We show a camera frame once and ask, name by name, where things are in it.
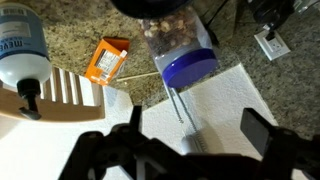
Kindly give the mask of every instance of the mixed nuts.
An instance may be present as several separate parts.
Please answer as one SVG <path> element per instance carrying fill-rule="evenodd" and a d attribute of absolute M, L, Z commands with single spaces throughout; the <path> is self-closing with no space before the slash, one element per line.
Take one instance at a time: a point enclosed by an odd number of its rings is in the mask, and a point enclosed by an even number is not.
<path fill-rule="evenodd" d="M 143 34 L 159 56 L 168 51 L 187 46 L 196 37 L 196 15 L 191 7 L 157 20 L 139 20 Z"/>

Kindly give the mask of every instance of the plastic container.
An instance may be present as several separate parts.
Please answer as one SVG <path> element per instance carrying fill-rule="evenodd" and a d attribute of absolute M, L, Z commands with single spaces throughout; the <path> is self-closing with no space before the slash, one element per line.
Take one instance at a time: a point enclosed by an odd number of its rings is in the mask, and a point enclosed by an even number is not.
<path fill-rule="evenodd" d="M 140 20 L 157 69 L 169 87 L 192 84 L 218 62 L 211 40 L 191 7 L 157 20 Z"/>
<path fill-rule="evenodd" d="M 17 87 L 18 94 L 28 101 L 23 115 L 39 119 L 35 98 L 40 83 L 51 75 L 41 20 L 29 7 L 18 3 L 0 4 L 0 79 Z"/>

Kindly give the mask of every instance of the metal rod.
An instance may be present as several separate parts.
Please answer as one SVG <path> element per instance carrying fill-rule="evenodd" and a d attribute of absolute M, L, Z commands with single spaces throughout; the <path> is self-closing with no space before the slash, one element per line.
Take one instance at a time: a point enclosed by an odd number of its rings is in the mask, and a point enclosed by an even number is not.
<path fill-rule="evenodd" d="M 172 97 L 172 94 L 170 93 L 170 90 L 169 90 L 167 84 L 166 84 L 164 81 L 162 81 L 162 82 L 163 82 L 163 85 L 164 85 L 164 89 L 166 90 L 167 95 L 168 95 L 170 101 L 172 102 L 173 108 L 174 108 L 174 110 L 175 110 L 175 112 L 176 112 L 176 115 L 177 115 L 177 117 L 178 117 L 178 119 L 179 119 L 179 122 L 180 122 L 181 124 L 183 124 L 184 122 L 183 122 L 183 120 L 182 120 L 182 118 L 181 118 L 181 115 L 180 115 L 180 113 L 179 113 L 177 104 L 176 104 L 176 102 L 174 101 L 174 99 L 173 99 L 173 97 Z"/>
<path fill-rule="evenodd" d="M 186 113 L 186 115 L 187 115 L 187 117 L 189 119 L 189 122 L 190 122 L 190 124 L 192 126 L 192 129 L 195 132 L 195 135 L 196 135 L 196 138 L 197 138 L 197 141 L 195 141 L 195 142 L 196 142 L 196 145 L 197 145 L 197 148 L 198 148 L 199 152 L 205 152 L 206 146 L 204 144 L 202 136 L 200 135 L 200 133 L 198 131 L 198 128 L 197 128 L 196 124 L 194 123 L 194 120 L 193 120 L 191 114 L 188 111 L 187 106 L 185 105 L 185 103 L 182 100 L 180 94 L 177 92 L 177 90 L 175 88 L 171 88 L 171 91 L 173 91 L 174 95 L 178 97 L 178 99 L 179 99 L 179 101 L 180 101 L 180 103 L 182 105 L 182 108 L 183 108 L 184 112 Z"/>

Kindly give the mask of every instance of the granite countertop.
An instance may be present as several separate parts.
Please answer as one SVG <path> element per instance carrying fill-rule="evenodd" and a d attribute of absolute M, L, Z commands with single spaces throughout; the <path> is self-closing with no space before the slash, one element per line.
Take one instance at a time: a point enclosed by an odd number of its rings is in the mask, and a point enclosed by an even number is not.
<path fill-rule="evenodd" d="M 131 43 L 128 61 L 118 78 L 157 71 L 137 20 L 120 14 L 107 0 L 18 2 L 33 8 L 43 20 L 55 66 L 84 75 L 98 42 L 108 36 L 128 38 Z M 222 2 L 196 0 L 194 7 L 201 19 L 208 21 Z M 313 8 L 303 15 L 292 15 L 278 30 L 292 52 L 269 61 L 253 37 L 262 31 L 261 26 L 245 5 L 229 1 L 211 25 L 221 42 L 220 68 L 200 83 L 241 62 L 280 125 L 303 137 L 320 133 L 319 17 L 320 12 Z M 134 104 L 145 107 L 167 98 L 159 75 L 110 85 L 127 91 Z"/>

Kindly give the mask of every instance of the wooden stick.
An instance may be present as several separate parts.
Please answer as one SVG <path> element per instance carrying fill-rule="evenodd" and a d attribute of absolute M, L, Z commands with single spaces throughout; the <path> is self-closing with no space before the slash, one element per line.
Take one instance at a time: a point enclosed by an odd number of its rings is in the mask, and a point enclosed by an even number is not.
<path fill-rule="evenodd" d="M 136 75 L 136 76 L 130 76 L 130 77 L 117 79 L 117 82 L 122 82 L 122 81 L 130 80 L 130 79 L 136 79 L 136 78 L 141 78 L 141 77 L 146 77 L 146 76 L 153 76 L 153 75 L 157 75 L 157 74 L 159 74 L 159 72 L 153 72 L 153 73 L 141 74 L 141 75 Z"/>

